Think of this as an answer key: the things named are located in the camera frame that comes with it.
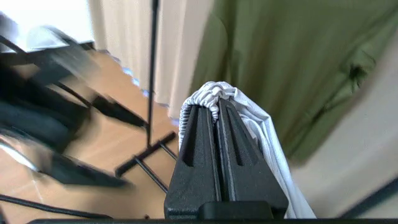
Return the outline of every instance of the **black cable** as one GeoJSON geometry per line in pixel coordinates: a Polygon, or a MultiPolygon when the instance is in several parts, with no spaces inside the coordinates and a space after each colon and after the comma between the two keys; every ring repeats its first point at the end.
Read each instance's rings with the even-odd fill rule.
{"type": "Polygon", "coordinates": [[[22,205],[25,207],[39,209],[45,212],[52,212],[52,213],[59,213],[65,215],[73,215],[76,217],[84,217],[84,218],[107,218],[113,219],[109,215],[97,214],[97,213],[90,213],[90,212],[81,212],[78,210],[66,209],[66,208],[57,208],[49,205],[44,205],[37,202],[31,202],[24,199],[14,198],[7,195],[0,194],[0,200],[4,202],[14,203],[17,205],[22,205]]]}

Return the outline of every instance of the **black metal rack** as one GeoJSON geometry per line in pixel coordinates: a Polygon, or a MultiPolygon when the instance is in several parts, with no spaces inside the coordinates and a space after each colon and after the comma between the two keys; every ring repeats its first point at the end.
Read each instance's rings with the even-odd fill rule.
{"type": "Polygon", "coordinates": [[[116,177],[121,177],[128,170],[132,169],[135,165],[139,165],[151,179],[165,192],[167,193],[167,186],[159,179],[159,177],[154,173],[153,170],[144,162],[144,159],[150,156],[152,153],[162,148],[166,151],[173,159],[177,160],[177,156],[166,146],[170,141],[173,141],[177,136],[175,132],[171,132],[164,136],[161,140],[157,141],[155,144],[151,145],[151,135],[152,135],[152,112],[154,104],[154,73],[155,73],[155,56],[156,56],[156,30],[157,30],[157,15],[159,9],[159,0],[152,1],[152,33],[150,41],[150,68],[149,68],[149,103],[148,103],[148,123],[146,126],[147,131],[147,146],[139,154],[133,155],[133,157],[121,164],[116,168],[116,177]]]}

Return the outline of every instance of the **wooden floor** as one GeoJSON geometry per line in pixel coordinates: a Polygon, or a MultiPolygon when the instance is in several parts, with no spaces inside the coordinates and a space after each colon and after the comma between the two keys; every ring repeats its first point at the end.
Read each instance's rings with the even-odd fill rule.
{"type": "MultiPolygon", "coordinates": [[[[101,76],[90,82],[91,86],[146,119],[147,98],[131,83],[130,77],[107,55],[96,54],[95,59],[101,67],[98,70],[101,76]]],[[[71,146],[69,153],[74,157],[113,173],[118,164],[144,149],[144,130],[125,126],[99,114],[94,116],[93,122],[96,128],[91,128],[87,137],[71,146]]],[[[178,127],[171,124],[166,108],[155,105],[152,140],[170,131],[177,133],[178,127]]],[[[169,144],[169,148],[177,153],[177,139],[169,144]]],[[[170,183],[175,161],[166,152],[159,150],[146,162],[167,185],[170,183]]],[[[146,173],[140,167],[135,167],[124,177],[134,184],[133,188],[120,191],[98,187],[65,187],[48,177],[33,174],[0,151],[0,194],[56,207],[103,213],[114,218],[144,218],[146,214],[151,218],[164,217],[165,194],[146,173]]],[[[0,202],[0,207],[9,223],[26,223],[37,218],[76,218],[6,202],[0,202]]]]}

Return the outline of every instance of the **beige curtain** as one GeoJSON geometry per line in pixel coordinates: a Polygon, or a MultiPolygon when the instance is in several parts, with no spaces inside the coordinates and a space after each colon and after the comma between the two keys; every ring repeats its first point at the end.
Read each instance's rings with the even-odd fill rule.
{"type": "MultiPolygon", "coordinates": [[[[89,0],[97,49],[106,49],[148,89],[150,0],[89,0]]],[[[160,0],[155,101],[178,118],[188,97],[200,41],[213,0],[160,0]]]]}

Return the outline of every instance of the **olive green garment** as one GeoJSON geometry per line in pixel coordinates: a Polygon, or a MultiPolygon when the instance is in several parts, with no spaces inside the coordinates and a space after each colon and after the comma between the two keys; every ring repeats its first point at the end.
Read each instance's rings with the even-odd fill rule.
{"type": "Polygon", "coordinates": [[[215,0],[191,92],[238,87],[303,162],[341,118],[398,24],[398,1],[215,0]]]}

